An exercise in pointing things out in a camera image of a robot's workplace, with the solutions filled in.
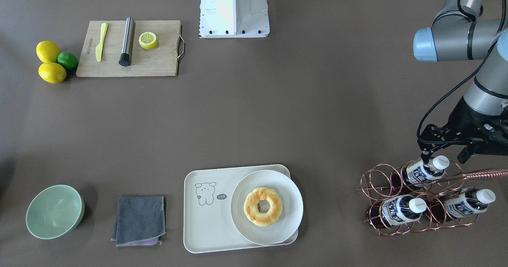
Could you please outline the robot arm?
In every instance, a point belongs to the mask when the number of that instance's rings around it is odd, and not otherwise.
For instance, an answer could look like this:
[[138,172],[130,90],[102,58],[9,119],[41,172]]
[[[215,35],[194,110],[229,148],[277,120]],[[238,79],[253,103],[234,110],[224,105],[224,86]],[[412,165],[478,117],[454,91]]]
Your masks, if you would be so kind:
[[438,127],[417,129],[421,158],[427,163],[435,151],[463,146],[457,156],[507,155],[507,0],[501,0],[501,19],[479,21],[483,0],[446,0],[433,25],[416,32],[414,57],[419,61],[481,60],[465,81],[471,85]]

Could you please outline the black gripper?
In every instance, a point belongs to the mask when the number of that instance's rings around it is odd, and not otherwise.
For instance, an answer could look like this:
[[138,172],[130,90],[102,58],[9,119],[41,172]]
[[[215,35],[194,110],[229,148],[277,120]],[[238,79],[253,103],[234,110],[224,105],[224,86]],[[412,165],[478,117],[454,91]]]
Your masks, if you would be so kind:
[[[508,154],[507,106],[501,108],[501,115],[484,115],[470,108],[461,98],[450,114],[446,127],[452,130],[456,139],[468,141],[457,155],[461,164],[477,154]],[[424,164],[428,164],[432,155],[433,151],[423,150],[420,158]]]

